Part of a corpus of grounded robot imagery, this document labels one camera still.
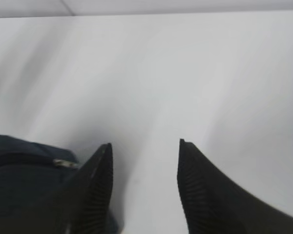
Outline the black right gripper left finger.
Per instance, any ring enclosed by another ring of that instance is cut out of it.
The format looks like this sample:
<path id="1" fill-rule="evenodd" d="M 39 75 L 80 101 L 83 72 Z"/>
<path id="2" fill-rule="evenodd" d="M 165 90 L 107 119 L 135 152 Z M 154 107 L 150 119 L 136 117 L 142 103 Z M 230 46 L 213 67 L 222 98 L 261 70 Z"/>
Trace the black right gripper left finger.
<path id="1" fill-rule="evenodd" d="M 104 234 L 113 188 L 111 143 L 101 145 L 43 203 L 41 234 Z"/>

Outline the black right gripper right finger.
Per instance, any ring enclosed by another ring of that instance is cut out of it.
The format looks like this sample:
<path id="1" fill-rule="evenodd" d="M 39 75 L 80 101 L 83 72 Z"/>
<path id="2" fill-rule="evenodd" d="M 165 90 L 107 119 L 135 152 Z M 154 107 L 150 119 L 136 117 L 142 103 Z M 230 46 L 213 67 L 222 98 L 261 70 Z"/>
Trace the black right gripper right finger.
<path id="1" fill-rule="evenodd" d="M 241 188 L 184 139 L 177 183 L 190 234 L 293 234 L 292 216 Z"/>

